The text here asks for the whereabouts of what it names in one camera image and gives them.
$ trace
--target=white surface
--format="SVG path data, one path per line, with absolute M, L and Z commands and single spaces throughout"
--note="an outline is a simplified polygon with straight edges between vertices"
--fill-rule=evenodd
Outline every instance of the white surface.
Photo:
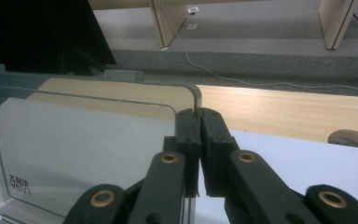
M 232 131 L 242 149 L 261 155 L 286 184 L 305 193 L 307 187 L 328 184 L 358 199 L 358 148 Z M 228 223 L 224 200 L 207 198 L 200 176 L 196 223 Z

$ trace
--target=glass pane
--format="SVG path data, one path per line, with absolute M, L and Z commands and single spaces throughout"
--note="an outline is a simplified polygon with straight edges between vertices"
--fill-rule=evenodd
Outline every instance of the glass pane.
M 95 185 L 142 180 L 164 136 L 174 136 L 175 109 L 114 98 L 0 87 L 7 193 L 64 217 Z

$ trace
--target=transparent glass panel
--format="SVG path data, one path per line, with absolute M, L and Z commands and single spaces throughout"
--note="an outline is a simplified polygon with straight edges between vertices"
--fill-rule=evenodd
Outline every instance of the transparent glass panel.
M 40 90 L 0 87 L 0 178 L 14 201 L 65 217 L 95 185 L 142 180 L 164 136 L 174 136 L 168 104 Z

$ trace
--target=gray floor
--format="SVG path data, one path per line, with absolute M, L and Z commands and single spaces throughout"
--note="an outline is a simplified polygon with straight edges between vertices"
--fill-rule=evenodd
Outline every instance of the gray floor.
M 358 88 L 358 21 L 353 18 L 339 49 L 327 50 L 318 0 L 277 0 L 198 5 L 168 49 L 159 47 L 149 8 L 95 11 L 119 68 L 145 71 L 146 77 L 196 84 L 256 87 L 358 95 L 358 91 L 304 89 L 350 85 Z M 187 29 L 197 24 L 197 29 Z

